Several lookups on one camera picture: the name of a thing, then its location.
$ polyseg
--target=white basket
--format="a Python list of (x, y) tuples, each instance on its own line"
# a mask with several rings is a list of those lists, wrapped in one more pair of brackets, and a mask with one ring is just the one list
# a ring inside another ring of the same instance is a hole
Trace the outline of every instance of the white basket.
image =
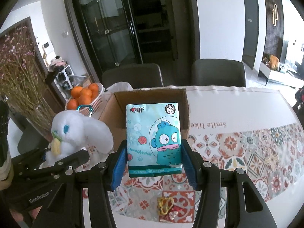
[[(90, 105), (93, 107), (93, 114), (92, 114), (92, 117), (96, 118), (96, 119), (99, 119), (99, 117), (96, 117), (96, 115), (99, 113), (99, 110), (100, 110), (100, 107), (101, 107), (101, 104), (102, 104), (102, 94), (103, 92), (105, 91), (103, 85), (101, 83), (96, 83), (98, 85), (98, 91), (99, 91), (99, 94), (98, 96), (90, 103)], [(81, 109), (79, 111), (81, 114), (83, 114), (84, 116), (89, 116), (90, 114), (90, 110), (88, 107), (85, 107), (83, 109)]]

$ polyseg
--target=yellow string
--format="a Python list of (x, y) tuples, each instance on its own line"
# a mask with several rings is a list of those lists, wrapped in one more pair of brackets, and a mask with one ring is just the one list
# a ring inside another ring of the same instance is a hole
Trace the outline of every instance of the yellow string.
[(159, 215), (168, 214), (169, 210), (174, 205), (174, 199), (172, 197), (158, 197), (157, 202), (158, 202), (157, 207), (158, 207)]

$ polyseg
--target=white tv stand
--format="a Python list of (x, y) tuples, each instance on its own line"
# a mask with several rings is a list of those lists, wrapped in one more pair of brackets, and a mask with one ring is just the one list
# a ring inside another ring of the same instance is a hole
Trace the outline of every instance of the white tv stand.
[(268, 81), (277, 82), (280, 84), (284, 84), (286, 86), (295, 87), (295, 88), (302, 88), (304, 86), (304, 81), (298, 79), (296, 77), (291, 76), (288, 72), (281, 73), (278, 71), (271, 70), (268, 68), (263, 62), (261, 62), (260, 70), (258, 76), (264, 76), (266, 78), (266, 84)]

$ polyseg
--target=gray chair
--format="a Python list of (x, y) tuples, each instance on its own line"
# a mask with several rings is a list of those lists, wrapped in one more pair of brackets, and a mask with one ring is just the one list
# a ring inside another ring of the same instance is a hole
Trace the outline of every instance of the gray chair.
[(48, 145), (49, 142), (33, 127), (33, 125), (28, 123), (18, 142), (17, 150), (20, 154), (24, 154), (35, 148), (46, 148)]
[(234, 60), (196, 60), (192, 65), (192, 85), (246, 87), (245, 67)]
[(129, 82), (133, 88), (163, 87), (161, 69), (155, 63), (126, 64), (105, 71), (102, 84), (105, 88), (120, 82)]

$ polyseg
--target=glass cabinet door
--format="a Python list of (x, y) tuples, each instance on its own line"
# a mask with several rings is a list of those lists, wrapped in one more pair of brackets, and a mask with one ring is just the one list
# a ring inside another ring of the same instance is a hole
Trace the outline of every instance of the glass cabinet door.
[(142, 63), (136, 52), (134, 26), (122, 0), (79, 0), (83, 19), (103, 71), (121, 64)]

